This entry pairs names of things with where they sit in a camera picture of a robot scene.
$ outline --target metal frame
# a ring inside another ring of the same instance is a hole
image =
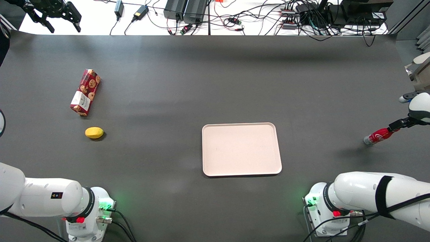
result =
[[[7,19],[0,14],[0,22],[4,24],[9,30],[17,30]]]
[[[396,25],[394,25],[388,34],[397,34],[399,33],[410,21],[412,21],[427,5],[430,4],[430,0],[421,0],[421,2],[415,6],[412,11],[406,15],[406,17],[400,20]]]

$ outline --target coca-cola bottle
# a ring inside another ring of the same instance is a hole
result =
[[[364,143],[368,146],[372,146],[378,142],[381,142],[382,140],[390,138],[391,135],[397,131],[399,130],[397,129],[394,131],[389,131],[387,128],[380,129],[371,135],[364,137]]]

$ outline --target lemon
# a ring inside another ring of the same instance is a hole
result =
[[[91,127],[85,130],[85,135],[91,139],[98,139],[103,135],[103,129],[99,127]]]

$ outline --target black strap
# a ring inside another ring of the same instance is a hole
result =
[[[387,209],[387,186],[388,183],[391,181],[393,177],[390,176],[383,176],[382,179],[379,181],[378,187],[376,188],[375,193],[375,202],[376,202],[376,208],[378,209],[378,213],[381,216],[394,219],[390,215]]]
[[[76,223],[76,219],[79,218],[79,217],[88,217],[88,215],[90,214],[92,208],[94,207],[94,202],[95,202],[94,192],[89,187],[84,186],[82,188],[84,188],[84,189],[86,189],[88,191],[88,195],[89,195],[88,205],[85,208],[85,210],[82,211],[82,213],[80,213],[79,215],[76,215],[74,217],[66,217],[66,220],[69,223]]]
[[[9,207],[3,209],[2,211],[0,211],[0,216],[4,215],[5,213],[7,213],[7,211],[9,211],[9,209],[12,207],[12,205],[10,205]]]

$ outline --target white tray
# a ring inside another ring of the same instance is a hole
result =
[[[208,124],[202,137],[207,176],[278,174],[282,170],[272,123]]]

